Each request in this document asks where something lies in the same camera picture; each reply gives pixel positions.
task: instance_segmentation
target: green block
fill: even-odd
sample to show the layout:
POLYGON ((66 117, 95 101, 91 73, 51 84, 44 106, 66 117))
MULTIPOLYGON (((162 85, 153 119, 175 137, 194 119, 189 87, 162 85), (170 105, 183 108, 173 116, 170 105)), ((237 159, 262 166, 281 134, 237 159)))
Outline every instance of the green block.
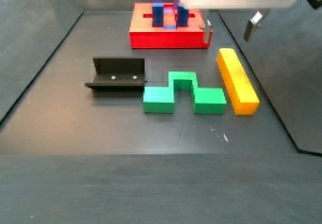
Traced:
POLYGON ((143 93, 143 111, 146 113, 174 113, 174 89, 169 87, 146 87, 143 93))
POLYGON ((191 90, 198 86, 195 72, 169 72, 169 86, 175 90, 191 90))
POLYGON ((174 113, 175 90, 190 90, 195 114, 225 114, 226 96, 221 88, 199 88, 195 72, 169 72, 169 87, 146 87, 143 111, 174 113))
POLYGON ((225 114, 226 95, 222 88, 198 88, 195 91, 194 113, 225 114))

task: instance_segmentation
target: gray table surface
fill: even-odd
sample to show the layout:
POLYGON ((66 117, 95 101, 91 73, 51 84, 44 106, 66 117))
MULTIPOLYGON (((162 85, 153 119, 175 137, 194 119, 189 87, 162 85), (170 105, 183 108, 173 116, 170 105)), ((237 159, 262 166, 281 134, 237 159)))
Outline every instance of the gray table surface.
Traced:
POLYGON ((141 56, 147 86, 166 86, 169 71, 193 71, 201 87, 223 88, 215 57, 219 48, 238 48, 218 14, 210 17, 210 49, 133 50, 131 12, 86 13, 2 125, 0 153, 296 152, 241 54, 262 100, 251 117, 235 116, 230 103, 223 115, 195 115, 189 92, 178 92, 175 114, 145 114, 142 97, 109 97, 84 87, 96 74, 94 56, 141 56))

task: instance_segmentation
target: red block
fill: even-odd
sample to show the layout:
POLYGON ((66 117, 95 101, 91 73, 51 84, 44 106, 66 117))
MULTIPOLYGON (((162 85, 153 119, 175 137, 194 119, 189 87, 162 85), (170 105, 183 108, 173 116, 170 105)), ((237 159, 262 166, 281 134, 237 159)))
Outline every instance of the red block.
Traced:
MULTIPOLYGON (((177 10, 165 13, 163 25, 177 25, 177 10)), ((178 29, 163 29, 153 27, 153 4, 137 3, 130 26, 130 42, 133 48, 209 48, 205 44, 205 32, 201 25, 205 24, 199 9, 189 10, 189 27, 178 29)))

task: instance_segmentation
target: yellow block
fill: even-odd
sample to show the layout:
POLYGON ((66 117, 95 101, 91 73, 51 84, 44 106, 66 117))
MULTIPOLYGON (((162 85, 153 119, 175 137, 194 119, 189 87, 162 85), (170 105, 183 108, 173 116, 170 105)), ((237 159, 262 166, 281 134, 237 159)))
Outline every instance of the yellow block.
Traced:
POLYGON ((235 114, 254 115, 259 99, 234 49, 219 49, 217 62, 235 114))

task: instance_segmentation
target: blue block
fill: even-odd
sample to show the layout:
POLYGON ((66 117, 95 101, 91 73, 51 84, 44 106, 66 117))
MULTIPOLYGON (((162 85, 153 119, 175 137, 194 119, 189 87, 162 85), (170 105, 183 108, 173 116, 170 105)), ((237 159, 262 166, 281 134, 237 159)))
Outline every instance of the blue block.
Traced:
POLYGON ((183 8, 183 4, 178 4, 178 20, 177 26, 187 26, 189 10, 183 8))
POLYGON ((163 3, 153 3, 153 26, 163 27, 163 3))
POLYGON ((165 30, 177 30, 177 26, 175 25, 166 25, 163 27, 165 30))

